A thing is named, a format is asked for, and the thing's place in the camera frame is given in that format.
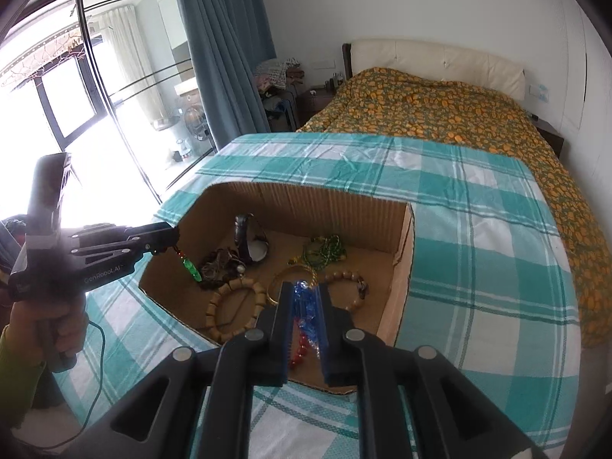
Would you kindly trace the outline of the person's left hand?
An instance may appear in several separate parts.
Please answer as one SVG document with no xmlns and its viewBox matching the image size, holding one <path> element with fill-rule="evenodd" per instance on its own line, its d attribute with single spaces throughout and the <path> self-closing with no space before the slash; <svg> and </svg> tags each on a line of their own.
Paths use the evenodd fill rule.
<svg viewBox="0 0 612 459">
<path fill-rule="evenodd" d="M 18 301 L 4 332 L 7 348 L 27 367 L 50 361 L 52 352 L 68 358 L 77 355 L 83 349 L 89 322 L 85 306 L 84 293 L 57 303 L 49 299 Z"/>
</svg>

